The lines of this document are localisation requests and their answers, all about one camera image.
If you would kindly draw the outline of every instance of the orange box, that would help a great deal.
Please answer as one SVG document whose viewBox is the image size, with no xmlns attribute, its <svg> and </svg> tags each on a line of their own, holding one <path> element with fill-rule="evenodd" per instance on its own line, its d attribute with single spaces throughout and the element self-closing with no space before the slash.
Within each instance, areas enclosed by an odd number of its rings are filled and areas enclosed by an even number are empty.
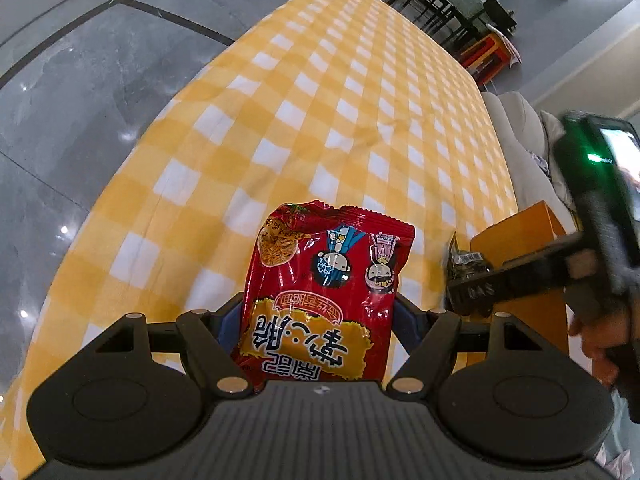
<svg viewBox="0 0 640 480">
<path fill-rule="evenodd" d="M 493 225 L 471 240 L 471 250 L 479 251 L 498 269 L 504 262 L 532 253 L 566 233 L 545 202 L 516 213 Z M 565 354 L 569 353 L 566 308 L 562 289 L 494 305 L 494 312 L 510 312 Z M 488 321 L 478 314 L 474 321 Z M 469 354 L 467 365 L 484 359 L 484 354 Z"/>
</svg>

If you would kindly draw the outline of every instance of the dining table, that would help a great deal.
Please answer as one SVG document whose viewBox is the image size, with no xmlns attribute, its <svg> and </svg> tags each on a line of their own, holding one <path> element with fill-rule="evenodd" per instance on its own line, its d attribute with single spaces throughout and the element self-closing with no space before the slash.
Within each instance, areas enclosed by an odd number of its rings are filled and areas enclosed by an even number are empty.
<svg viewBox="0 0 640 480">
<path fill-rule="evenodd" d="M 50 286 L 0 407 L 0 476 L 43 461 L 26 418 L 43 380 L 126 313 L 217 310 L 244 289 L 268 215 L 315 199 L 414 225 L 398 292 L 425 310 L 442 304 L 453 233 L 468 247 L 517 211 L 473 78 L 380 0 L 289 0 L 159 113 Z M 405 359 L 393 338 L 385 377 Z"/>
</svg>

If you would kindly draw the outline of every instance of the screen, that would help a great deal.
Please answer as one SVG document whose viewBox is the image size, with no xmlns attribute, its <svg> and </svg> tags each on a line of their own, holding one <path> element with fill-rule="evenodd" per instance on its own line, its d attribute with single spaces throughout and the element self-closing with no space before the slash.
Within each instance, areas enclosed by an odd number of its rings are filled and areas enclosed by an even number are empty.
<svg viewBox="0 0 640 480">
<path fill-rule="evenodd" d="M 636 136 L 624 130 L 600 131 L 609 145 L 616 165 L 629 190 L 629 208 L 634 219 L 640 222 L 640 146 Z"/>
</svg>

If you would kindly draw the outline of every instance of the snack bag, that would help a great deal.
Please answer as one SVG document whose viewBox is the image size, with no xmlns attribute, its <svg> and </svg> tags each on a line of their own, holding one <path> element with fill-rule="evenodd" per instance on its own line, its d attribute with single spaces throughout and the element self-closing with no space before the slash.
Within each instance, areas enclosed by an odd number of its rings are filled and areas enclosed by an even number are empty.
<svg viewBox="0 0 640 480">
<path fill-rule="evenodd" d="M 283 204 L 258 233 L 232 356 L 267 379 L 382 380 L 414 227 L 354 206 Z"/>
</svg>

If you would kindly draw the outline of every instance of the human hand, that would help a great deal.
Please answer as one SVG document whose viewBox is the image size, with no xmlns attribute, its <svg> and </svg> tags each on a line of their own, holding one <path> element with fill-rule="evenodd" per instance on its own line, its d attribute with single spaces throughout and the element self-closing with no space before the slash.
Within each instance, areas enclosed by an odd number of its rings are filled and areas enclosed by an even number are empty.
<svg viewBox="0 0 640 480">
<path fill-rule="evenodd" d="M 636 337 L 640 327 L 636 325 Z M 606 356 L 606 349 L 628 342 L 629 319 L 626 310 L 605 316 L 585 325 L 577 317 L 569 327 L 569 336 L 582 336 L 582 352 L 592 359 L 591 374 L 604 386 L 610 388 L 616 382 L 619 369 Z"/>
</svg>

